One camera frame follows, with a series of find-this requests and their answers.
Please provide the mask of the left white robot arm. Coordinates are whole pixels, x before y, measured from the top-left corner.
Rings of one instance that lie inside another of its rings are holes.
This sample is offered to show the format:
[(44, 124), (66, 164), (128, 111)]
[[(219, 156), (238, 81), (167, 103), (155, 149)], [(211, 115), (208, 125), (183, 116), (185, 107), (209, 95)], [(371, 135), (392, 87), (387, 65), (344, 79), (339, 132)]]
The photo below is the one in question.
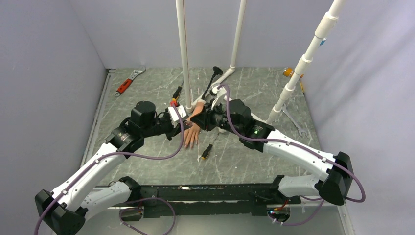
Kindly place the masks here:
[(99, 150), (68, 180), (52, 191), (41, 190), (35, 197), (40, 225), (47, 224), (58, 235), (74, 235), (85, 222), (109, 207), (120, 203), (133, 206), (140, 201), (141, 186), (130, 177), (95, 192), (97, 184), (114, 168), (144, 145), (148, 137), (165, 135), (168, 140), (184, 133), (187, 112), (182, 105), (172, 103), (157, 113), (154, 103), (140, 101), (105, 139)]

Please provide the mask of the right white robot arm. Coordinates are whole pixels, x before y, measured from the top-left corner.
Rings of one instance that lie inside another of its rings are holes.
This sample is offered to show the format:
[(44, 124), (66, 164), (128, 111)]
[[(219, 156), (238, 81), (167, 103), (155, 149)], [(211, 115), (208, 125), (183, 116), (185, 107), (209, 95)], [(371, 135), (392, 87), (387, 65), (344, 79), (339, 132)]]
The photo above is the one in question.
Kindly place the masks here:
[(236, 134), (245, 147), (285, 158), (309, 172), (306, 176), (277, 176), (269, 191), (275, 203), (294, 196), (319, 196), (337, 206), (348, 200), (354, 174), (348, 154), (322, 152), (286, 136), (254, 119), (241, 100), (232, 100), (228, 106), (207, 103), (191, 121), (205, 131), (218, 127)]

